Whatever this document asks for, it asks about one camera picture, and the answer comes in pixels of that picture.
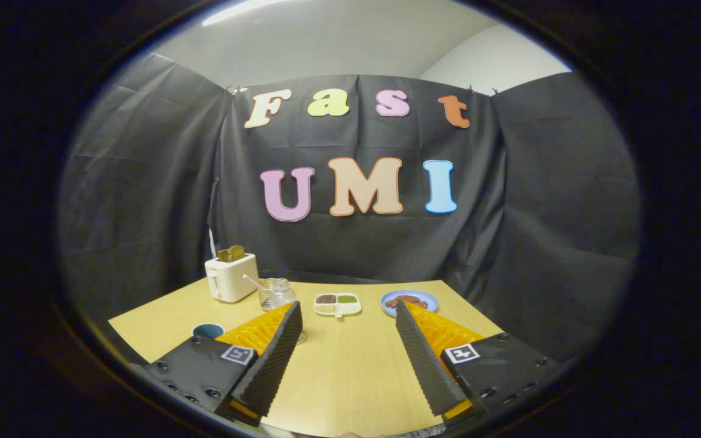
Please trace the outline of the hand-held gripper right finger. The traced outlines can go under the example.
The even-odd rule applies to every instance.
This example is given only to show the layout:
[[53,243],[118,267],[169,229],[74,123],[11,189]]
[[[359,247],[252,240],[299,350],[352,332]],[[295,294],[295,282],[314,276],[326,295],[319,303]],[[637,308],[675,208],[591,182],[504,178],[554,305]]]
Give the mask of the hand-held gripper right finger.
[[523,403],[565,367],[514,335],[481,336],[411,302],[397,304],[396,327],[431,412],[448,426]]

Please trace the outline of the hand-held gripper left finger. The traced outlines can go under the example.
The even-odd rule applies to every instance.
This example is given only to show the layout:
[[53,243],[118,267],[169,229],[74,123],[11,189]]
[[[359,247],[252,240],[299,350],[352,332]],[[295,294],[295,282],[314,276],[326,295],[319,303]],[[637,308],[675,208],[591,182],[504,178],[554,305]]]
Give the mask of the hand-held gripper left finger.
[[302,332],[299,302],[222,336],[193,335],[147,366],[147,378],[214,415],[259,426]]

